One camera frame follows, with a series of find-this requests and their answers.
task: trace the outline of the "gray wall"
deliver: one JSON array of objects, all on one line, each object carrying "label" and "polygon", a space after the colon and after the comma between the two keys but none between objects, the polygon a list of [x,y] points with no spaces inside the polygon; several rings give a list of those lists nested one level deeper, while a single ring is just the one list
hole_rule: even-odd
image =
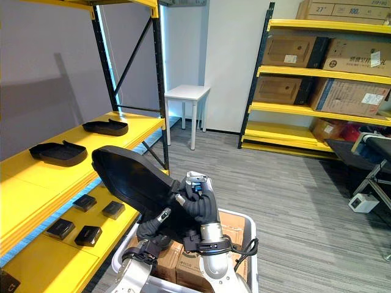
[{"label": "gray wall", "polygon": [[[151,13],[148,7],[135,3],[103,5],[100,9],[113,72],[118,82]],[[159,109],[152,24],[120,88],[119,98],[122,105]],[[156,115],[125,108],[122,110]]]},{"label": "gray wall", "polygon": [[[111,110],[86,10],[13,0],[2,6],[1,160]],[[150,10],[107,5],[102,16],[121,75]],[[159,109],[152,26],[120,97],[125,105]]]},{"label": "gray wall", "polygon": [[2,2],[1,159],[111,110],[89,13]]}]

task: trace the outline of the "black shelf post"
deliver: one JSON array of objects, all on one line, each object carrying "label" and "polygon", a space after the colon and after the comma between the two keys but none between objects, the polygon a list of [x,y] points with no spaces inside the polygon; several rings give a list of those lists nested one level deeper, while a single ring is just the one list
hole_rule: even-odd
[{"label": "black shelf post", "polygon": [[[155,43],[156,77],[158,78],[158,93],[160,117],[166,119],[166,127],[170,127],[169,118],[166,117],[166,102],[164,99],[164,78],[163,78],[163,54],[161,48],[160,18],[152,18],[153,41]],[[169,170],[169,147],[167,144],[167,130],[162,129],[164,169]]]},{"label": "black shelf post", "polygon": [[106,87],[108,88],[110,103],[113,111],[118,111],[117,101],[115,100],[114,87],[112,86],[111,74],[109,68],[108,58],[106,56],[106,50],[104,48],[102,31],[100,29],[99,16],[97,7],[93,7],[93,14],[95,19],[92,20],[93,33],[97,40],[100,62],[102,64],[104,80],[106,81]]},{"label": "black shelf post", "polygon": [[254,98],[255,88],[257,87],[258,68],[259,68],[259,66],[261,66],[263,53],[265,51],[266,41],[267,41],[268,35],[269,35],[268,24],[269,24],[269,20],[273,16],[273,11],[274,11],[274,2],[270,2],[269,9],[266,11],[265,23],[263,24],[261,43],[259,45],[257,62],[255,63],[254,73],[252,75],[252,82],[251,82],[251,87],[250,87],[249,98],[247,99],[246,111],[244,113],[242,128],[240,130],[240,135],[239,135],[238,148],[242,148],[242,136],[244,135],[244,132],[246,131],[247,122],[249,121],[249,115],[250,115],[249,108],[252,103],[252,99]]}]

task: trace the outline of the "white side table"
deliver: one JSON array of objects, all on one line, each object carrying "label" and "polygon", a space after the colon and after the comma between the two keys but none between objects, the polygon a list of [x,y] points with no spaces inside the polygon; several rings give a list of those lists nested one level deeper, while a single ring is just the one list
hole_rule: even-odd
[{"label": "white side table", "polygon": [[210,87],[201,85],[185,85],[182,84],[179,87],[175,87],[164,94],[166,100],[166,128],[167,128],[167,144],[171,144],[170,138],[170,126],[169,126],[169,99],[182,101],[182,129],[185,128],[185,102],[192,103],[192,118],[191,118],[191,144],[190,149],[196,148],[196,121],[197,121],[197,106],[198,102],[202,99],[205,100],[205,106],[202,111],[202,131],[206,131],[206,99]]}]

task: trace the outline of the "yellow shelf board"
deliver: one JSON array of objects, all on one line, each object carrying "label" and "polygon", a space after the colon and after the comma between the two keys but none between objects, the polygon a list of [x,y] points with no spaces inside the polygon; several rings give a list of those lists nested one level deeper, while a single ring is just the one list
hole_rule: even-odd
[{"label": "yellow shelf board", "polygon": [[350,72],[314,69],[314,68],[261,65],[258,68],[257,77],[259,77],[261,74],[317,76],[319,78],[340,78],[340,79],[349,79],[351,81],[366,81],[366,82],[375,82],[378,84],[391,84],[391,78],[387,76],[378,76],[378,75],[370,75],[370,74],[362,74],[362,73],[350,73]]},{"label": "yellow shelf board", "polygon": [[314,111],[309,106],[252,102],[252,104],[249,107],[249,112],[251,112],[253,110],[265,111],[265,112],[275,112],[275,113],[286,113],[286,114],[294,114],[294,115],[303,115],[303,116],[323,117],[323,118],[331,118],[331,119],[339,119],[339,120],[346,120],[346,121],[368,123],[368,124],[373,124],[373,125],[391,126],[391,118],[390,117],[383,117],[383,116],[378,115],[377,118],[369,118],[369,117],[360,117],[360,116],[345,115],[345,114],[318,112],[318,111]]},{"label": "yellow shelf board", "polygon": [[286,147],[305,148],[308,150],[315,150],[315,151],[328,151],[330,153],[334,152],[331,149],[331,147],[329,147],[328,145],[322,142],[318,142],[316,145],[309,145],[308,143],[300,142],[300,141],[290,141],[290,140],[283,141],[279,139],[269,139],[266,137],[242,136],[242,139],[253,140],[256,142],[272,143],[275,145],[283,145]]},{"label": "yellow shelf board", "polygon": [[106,4],[121,4],[121,3],[138,3],[145,5],[152,10],[152,17],[159,17],[158,0],[20,0],[23,2],[33,2],[41,4],[59,5],[68,8],[85,9],[90,12],[91,18],[94,19],[93,6]]},{"label": "yellow shelf board", "polygon": [[249,121],[242,139],[333,152],[306,127]]},{"label": "yellow shelf board", "polygon": [[[6,272],[21,282],[17,292],[81,292],[138,215],[125,204],[117,220],[107,218],[101,210],[112,200],[123,202],[101,186],[89,194],[97,199],[91,209],[82,212],[71,208],[61,216],[75,224],[63,241],[41,234],[4,266]],[[84,225],[102,229],[94,247],[81,247],[74,242]]]},{"label": "yellow shelf board", "polygon": [[301,141],[312,145],[316,145],[318,142],[306,127],[259,121],[248,121],[245,135],[278,140]]},{"label": "yellow shelf board", "polygon": [[391,26],[324,20],[274,19],[269,20],[268,31],[271,29],[305,29],[309,31],[344,31],[358,34],[391,34]]},{"label": "yellow shelf board", "polygon": [[95,255],[41,234],[3,269],[21,282],[18,293],[80,292],[81,279],[98,261]]},{"label": "yellow shelf board", "polygon": [[22,151],[0,163],[2,191],[1,214],[7,214],[10,207],[18,207],[12,220],[2,221],[0,231],[3,256],[48,216],[58,210],[76,193],[92,182],[97,174],[92,168],[91,153],[99,147],[114,145],[132,149],[157,129],[164,127],[164,119],[136,114],[110,112],[95,120],[109,118],[124,121],[129,131],[123,136],[106,136],[86,132],[82,126],[49,139],[46,142],[76,143],[87,148],[88,157],[73,167],[59,167],[32,158],[28,150]]},{"label": "yellow shelf board", "polygon": [[260,145],[258,143],[242,143],[242,148],[258,151],[270,151],[273,153],[290,154],[293,156],[315,157],[318,159],[337,159],[332,153],[321,153],[312,150],[302,150],[299,148],[289,148],[285,146],[274,145]]}]

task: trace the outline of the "white power adapter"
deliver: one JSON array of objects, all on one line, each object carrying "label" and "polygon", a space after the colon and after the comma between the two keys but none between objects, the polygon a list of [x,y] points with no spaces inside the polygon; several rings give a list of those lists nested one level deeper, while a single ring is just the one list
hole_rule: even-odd
[{"label": "white power adapter", "polygon": [[356,194],[349,202],[354,212],[370,212],[379,201],[372,194]]}]

